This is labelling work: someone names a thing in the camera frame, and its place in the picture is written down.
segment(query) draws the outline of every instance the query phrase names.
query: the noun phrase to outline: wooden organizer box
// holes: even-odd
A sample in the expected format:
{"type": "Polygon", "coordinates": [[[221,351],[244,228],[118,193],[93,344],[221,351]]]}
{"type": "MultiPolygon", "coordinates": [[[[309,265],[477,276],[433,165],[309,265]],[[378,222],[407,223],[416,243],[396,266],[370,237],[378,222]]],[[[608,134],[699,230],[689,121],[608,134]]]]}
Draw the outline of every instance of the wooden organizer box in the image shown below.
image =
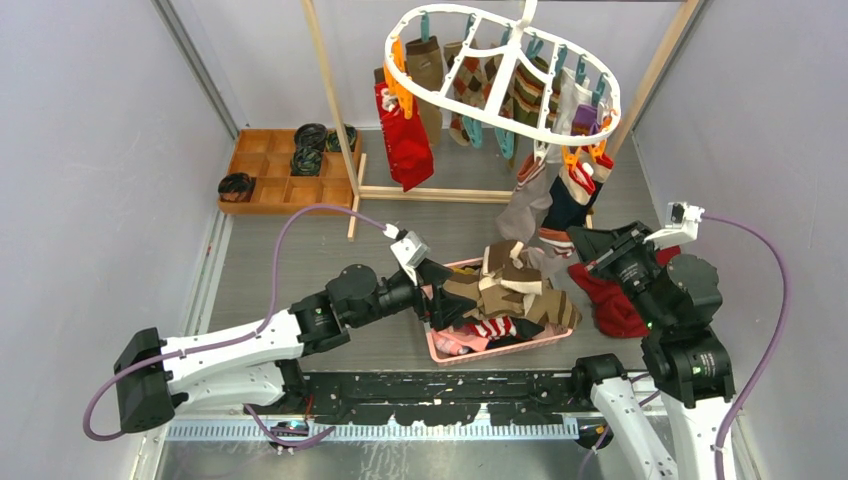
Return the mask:
{"type": "MultiPolygon", "coordinates": [[[[242,130],[227,174],[242,172],[256,178],[246,202],[218,200],[218,208],[232,215],[290,215],[303,207],[327,203],[351,208],[353,190],[341,152],[324,152],[317,177],[291,175],[294,130],[242,130]]],[[[352,152],[354,168],[362,157],[362,135],[352,152]]],[[[333,214],[329,210],[310,213],[333,214]]]]}

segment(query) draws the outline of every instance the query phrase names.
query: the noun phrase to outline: white wall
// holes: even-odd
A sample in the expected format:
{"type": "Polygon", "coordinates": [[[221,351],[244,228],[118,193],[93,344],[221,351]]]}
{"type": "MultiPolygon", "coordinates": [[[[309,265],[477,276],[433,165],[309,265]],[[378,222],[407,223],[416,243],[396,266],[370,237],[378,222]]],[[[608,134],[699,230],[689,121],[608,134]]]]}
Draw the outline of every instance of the white wall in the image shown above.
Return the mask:
{"type": "MultiPolygon", "coordinates": [[[[844,2],[712,2],[637,130],[657,207],[677,199],[764,231],[786,254],[789,327],[746,406],[767,474],[844,478],[848,457],[844,2]]],[[[739,389],[775,325],[777,269],[745,234],[705,224],[714,322],[739,389]]]]}
{"type": "Polygon", "coordinates": [[[0,65],[0,477],[128,478],[138,438],[83,409],[177,333],[232,142],[149,1],[0,2],[0,65]]]}
{"type": "MultiPolygon", "coordinates": [[[[359,127],[379,125],[372,70],[382,65],[386,35],[425,0],[314,0],[332,64],[342,115],[359,127]]],[[[517,1],[460,3],[519,18],[517,1]]],[[[297,0],[174,0],[215,83],[239,125],[297,128],[331,123],[324,85],[297,0]]],[[[618,78],[629,104],[679,3],[540,2],[533,26],[596,54],[618,78]]],[[[464,33],[464,16],[434,16],[431,33],[442,46],[464,33]]],[[[404,41],[418,35],[408,27],[404,41]]],[[[500,41],[501,31],[476,38],[500,41]]],[[[550,46],[543,50],[550,56],[550,46]]],[[[572,55],[566,64],[572,68],[572,55]]]]}

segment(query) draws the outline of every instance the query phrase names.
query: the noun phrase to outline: purple cable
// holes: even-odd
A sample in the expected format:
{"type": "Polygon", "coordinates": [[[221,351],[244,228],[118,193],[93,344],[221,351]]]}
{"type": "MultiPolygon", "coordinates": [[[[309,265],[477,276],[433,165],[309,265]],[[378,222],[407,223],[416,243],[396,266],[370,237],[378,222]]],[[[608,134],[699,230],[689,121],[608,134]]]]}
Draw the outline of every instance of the purple cable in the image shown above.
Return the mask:
{"type": "MultiPolygon", "coordinates": [[[[141,370],[142,368],[149,367],[150,365],[153,365],[154,363],[164,362],[165,360],[170,360],[172,358],[185,357],[185,356],[191,355],[193,353],[208,352],[209,350],[216,350],[218,348],[236,345],[236,344],[245,342],[247,340],[250,340],[250,339],[256,337],[257,335],[259,335],[260,333],[262,333],[262,331],[265,330],[265,328],[268,326],[268,324],[271,323],[271,317],[274,316],[274,314],[276,313],[276,310],[277,310],[277,263],[279,263],[279,260],[280,260],[280,246],[283,243],[283,238],[285,238],[286,233],[288,233],[289,228],[291,227],[292,223],[294,223],[295,220],[297,220],[301,216],[303,216],[306,213],[309,213],[313,210],[335,210],[337,212],[342,212],[342,213],[346,213],[348,215],[352,215],[352,216],[362,220],[363,222],[368,223],[369,225],[373,225],[373,226],[377,227],[378,229],[380,229],[380,231],[384,231],[386,229],[385,223],[381,223],[381,222],[378,222],[378,221],[373,220],[371,218],[368,218],[365,215],[363,215],[359,212],[354,212],[353,210],[351,210],[349,208],[339,207],[339,206],[336,206],[336,205],[316,204],[316,205],[310,205],[308,207],[305,207],[305,208],[298,210],[294,215],[292,215],[288,219],[288,221],[286,221],[285,225],[283,225],[283,228],[280,230],[280,235],[277,237],[277,243],[274,247],[274,261],[271,264],[271,305],[268,307],[268,314],[265,316],[265,320],[259,325],[259,328],[257,328],[255,332],[248,333],[248,334],[242,335],[241,337],[236,337],[236,338],[233,338],[233,339],[230,339],[230,340],[224,340],[222,342],[212,343],[212,344],[204,345],[204,346],[201,346],[201,347],[187,348],[184,351],[176,351],[176,352],[166,353],[166,354],[163,354],[163,355],[157,355],[155,357],[148,358],[147,360],[133,364],[132,366],[127,367],[124,370],[121,370],[114,377],[109,379],[108,382],[104,383],[97,390],[97,392],[94,393],[94,396],[91,398],[91,401],[88,402],[88,405],[86,405],[85,413],[83,413],[83,416],[82,416],[82,430],[85,433],[85,435],[88,438],[90,438],[94,441],[97,441],[97,442],[108,442],[110,440],[114,440],[116,438],[119,438],[124,434],[121,431],[118,431],[118,432],[115,432],[115,433],[112,433],[112,434],[109,434],[109,435],[100,435],[99,433],[96,433],[91,428],[91,416],[94,413],[94,408],[97,406],[97,403],[100,401],[100,399],[103,398],[103,395],[106,393],[106,391],[109,390],[109,388],[111,388],[112,385],[115,385],[116,383],[118,383],[121,379],[123,379],[127,375],[129,375],[133,372],[136,372],[138,370],[141,370]]],[[[319,435],[316,435],[315,437],[311,438],[310,440],[303,440],[301,442],[296,442],[296,443],[292,443],[292,444],[289,445],[289,444],[284,443],[282,440],[278,439],[270,431],[268,431],[268,429],[265,428],[265,425],[263,425],[262,422],[259,420],[259,417],[256,416],[255,413],[253,413],[252,409],[250,409],[249,405],[245,405],[245,407],[248,409],[248,412],[250,412],[252,414],[253,418],[259,424],[259,427],[263,429],[263,431],[265,432],[266,435],[271,435],[272,440],[274,440],[275,442],[277,442],[280,445],[287,447],[287,448],[290,448],[290,447],[291,448],[309,448],[310,446],[312,446],[312,444],[307,444],[306,442],[308,442],[310,440],[314,440],[316,438],[318,440],[320,440],[321,438],[324,438],[326,435],[329,435],[333,431],[333,428],[331,427],[331,428],[325,430],[324,432],[321,432],[319,435]]]]}
{"type": "Polygon", "coordinates": [[[777,350],[777,345],[780,343],[781,337],[783,337],[783,331],[786,330],[786,313],[789,311],[789,305],[792,297],[792,279],[790,278],[789,271],[786,268],[786,262],[783,260],[783,256],[777,251],[777,247],[775,247],[774,244],[766,239],[760,232],[734,220],[728,220],[712,215],[704,215],[703,218],[740,228],[760,239],[760,241],[762,241],[766,247],[771,250],[772,255],[774,255],[774,259],[777,261],[777,266],[780,269],[780,277],[783,280],[783,300],[780,303],[780,314],[777,316],[777,325],[774,327],[774,334],[771,337],[771,341],[769,341],[768,347],[766,347],[766,351],[760,359],[760,363],[757,364],[757,368],[754,369],[754,373],[751,374],[751,378],[748,379],[748,382],[745,384],[742,392],[738,397],[736,397],[736,400],[733,401],[733,405],[730,407],[727,415],[725,415],[724,420],[722,420],[721,426],[718,429],[718,435],[716,435],[716,478],[718,480],[724,480],[724,454],[721,450],[724,448],[724,442],[727,440],[727,434],[730,432],[730,425],[733,423],[733,419],[736,418],[736,415],[739,413],[739,410],[742,409],[742,405],[745,403],[745,400],[747,400],[748,396],[751,395],[751,391],[763,375],[763,372],[774,356],[774,352],[777,350]]]}
{"type": "MultiPolygon", "coordinates": [[[[636,377],[631,378],[630,383],[635,383],[635,382],[637,382],[637,381],[639,381],[643,378],[647,378],[647,377],[648,377],[648,374],[643,373],[641,375],[638,375],[636,377]]],[[[655,398],[657,398],[659,396],[660,396],[660,392],[659,392],[659,390],[657,390],[656,392],[648,395],[644,400],[639,402],[639,406],[644,407],[645,405],[651,403],[655,398]]],[[[586,452],[586,455],[583,456],[583,461],[580,462],[580,468],[577,469],[577,480],[580,480],[581,478],[583,478],[583,471],[586,470],[586,467],[589,465],[589,460],[592,459],[592,456],[598,450],[598,447],[600,447],[601,444],[604,443],[604,439],[607,438],[607,432],[609,432],[609,426],[604,427],[604,431],[601,433],[601,436],[598,437],[598,441],[595,442],[595,445],[592,446],[592,450],[589,450],[588,452],[586,452]]]]}

